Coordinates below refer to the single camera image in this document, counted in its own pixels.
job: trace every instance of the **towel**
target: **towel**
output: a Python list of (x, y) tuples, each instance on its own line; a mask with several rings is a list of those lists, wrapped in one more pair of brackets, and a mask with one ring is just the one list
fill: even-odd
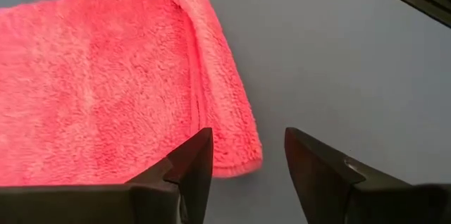
[(261, 165), (208, 0), (38, 1), (0, 33), (0, 185), (122, 183), (203, 127), (215, 177)]

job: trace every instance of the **blue table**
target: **blue table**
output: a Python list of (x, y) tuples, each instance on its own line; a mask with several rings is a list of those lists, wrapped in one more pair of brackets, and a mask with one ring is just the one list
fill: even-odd
[(399, 0), (211, 2), (265, 162), (214, 180), (205, 223), (306, 223), (285, 162), (287, 126), (407, 182), (451, 182), (449, 28)]

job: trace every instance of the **pink towel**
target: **pink towel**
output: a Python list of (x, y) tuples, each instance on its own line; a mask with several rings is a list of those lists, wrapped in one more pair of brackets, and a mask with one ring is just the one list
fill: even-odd
[(261, 144), (208, 0), (52, 0), (0, 9), (0, 185), (121, 183), (203, 127), (214, 176)]

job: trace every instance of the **microfiber towel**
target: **microfiber towel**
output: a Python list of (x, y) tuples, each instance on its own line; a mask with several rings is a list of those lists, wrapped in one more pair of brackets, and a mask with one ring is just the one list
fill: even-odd
[(208, 0), (50, 0), (0, 9), (0, 185), (122, 183), (203, 127), (215, 177), (262, 151)]

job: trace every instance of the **table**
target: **table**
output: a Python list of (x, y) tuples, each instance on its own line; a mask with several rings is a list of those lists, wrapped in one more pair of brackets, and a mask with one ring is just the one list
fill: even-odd
[(307, 223), (286, 166), (287, 126), (407, 182), (451, 182), (449, 28), (399, 0), (211, 2), (265, 160), (257, 173), (213, 181), (205, 223)]

